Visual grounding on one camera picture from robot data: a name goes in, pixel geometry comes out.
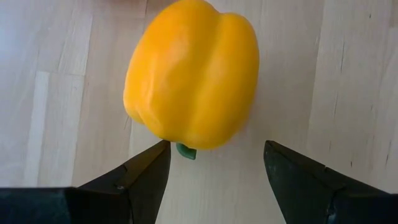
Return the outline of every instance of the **bell pepper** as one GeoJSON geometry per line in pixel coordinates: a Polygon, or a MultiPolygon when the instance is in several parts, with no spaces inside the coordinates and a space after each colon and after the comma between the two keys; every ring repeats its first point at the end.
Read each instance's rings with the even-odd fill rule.
{"type": "Polygon", "coordinates": [[[213,149],[244,124],[258,70],[256,34],[243,16],[202,0],[177,1],[137,44],[124,107],[162,139],[213,149]]]}

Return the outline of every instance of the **wooden plank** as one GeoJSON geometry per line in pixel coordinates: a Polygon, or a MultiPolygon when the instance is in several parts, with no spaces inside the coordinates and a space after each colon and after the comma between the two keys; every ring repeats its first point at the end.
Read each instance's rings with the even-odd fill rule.
{"type": "Polygon", "coordinates": [[[58,72],[65,39],[68,34],[69,22],[72,19],[76,1],[51,1],[43,5],[47,17],[42,21],[40,30],[40,49],[37,68],[40,71],[58,72]]]}
{"type": "Polygon", "coordinates": [[[49,77],[48,72],[37,72],[35,77],[33,109],[24,169],[23,186],[25,187],[36,187],[39,179],[49,77]]]}
{"type": "Polygon", "coordinates": [[[65,36],[58,73],[85,74],[92,21],[92,2],[77,0],[65,36]]]}
{"type": "Polygon", "coordinates": [[[390,1],[325,1],[308,153],[365,182],[390,8],[390,1]]]}
{"type": "Polygon", "coordinates": [[[123,106],[127,66],[143,19],[95,14],[85,76],[73,184],[83,184],[126,161],[131,120],[123,106]]]}
{"type": "Polygon", "coordinates": [[[0,2],[0,186],[22,186],[45,1],[0,2]]]}
{"type": "Polygon", "coordinates": [[[133,157],[145,149],[158,143],[161,139],[151,133],[143,124],[131,123],[129,157],[133,157]]]}
{"type": "Polygon", "coordinates": [[[390,26],[398,27],[398,0],[392,0],[390,26]]]}
{"type": "Polygon", "coordinates": [[[96,0],[95,14],[102,16],[127,17],[143,19],[146,13],[147,0],[96,0]]]}
{"type": "Polygon", "coordinates": [[[264,1],[253,135],[306,153],[323,1],[264,1]]]}
{"type": "Polygon", "coordinates": [[[84,78],[51,74],[45,114],[39,186],[72,183],[84,78]]]}
{"type": "Polygon", "coordinates": [[[376,108],[370,183],[398,193],[398,27],[391,28],[376,108]]]}

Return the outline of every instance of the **green pepper stem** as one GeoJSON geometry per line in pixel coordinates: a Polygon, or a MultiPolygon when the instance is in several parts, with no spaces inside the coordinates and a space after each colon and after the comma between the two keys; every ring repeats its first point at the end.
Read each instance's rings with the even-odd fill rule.
{"type": "Polygon", "coordinates": [[[177,143],[176,144],[177,151],[181,154],[181,156],[195,160],[197,158],[197,150],[196,149],[191,149],[185,146],[184,144],[177,143]]]}

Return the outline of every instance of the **light wood table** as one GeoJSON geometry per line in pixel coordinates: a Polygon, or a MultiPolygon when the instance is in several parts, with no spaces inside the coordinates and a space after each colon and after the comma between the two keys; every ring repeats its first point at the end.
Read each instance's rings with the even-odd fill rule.
{"type": "MultiPolygon", "coordinates": [[[[137,41],[171,2],[0,1],[0,186],[80,185],[158,141],[122,92],[137,41]]],[[[227,145],[196,161],[173,150],[157,223],[283,223],[266,139],[398,192],[398,1],[210,2],[256,30],[256,100],[227,145]]]]}

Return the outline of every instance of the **wooden surface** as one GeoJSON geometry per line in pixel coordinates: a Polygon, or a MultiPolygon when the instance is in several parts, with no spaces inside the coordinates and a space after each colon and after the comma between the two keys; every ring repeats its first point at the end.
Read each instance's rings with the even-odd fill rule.
{"type": "MultiPolygon", "coordinates": [[[[172,0],[0,1],[0,186],[81,185],[157,142],[124,112],[130,56],[172,0]]],[[[254,26],[250,119],[189,161],[172,151],[157,223],[283,223],[273,139],[398,192],[398,1],[210,0],[254,26]]]]}

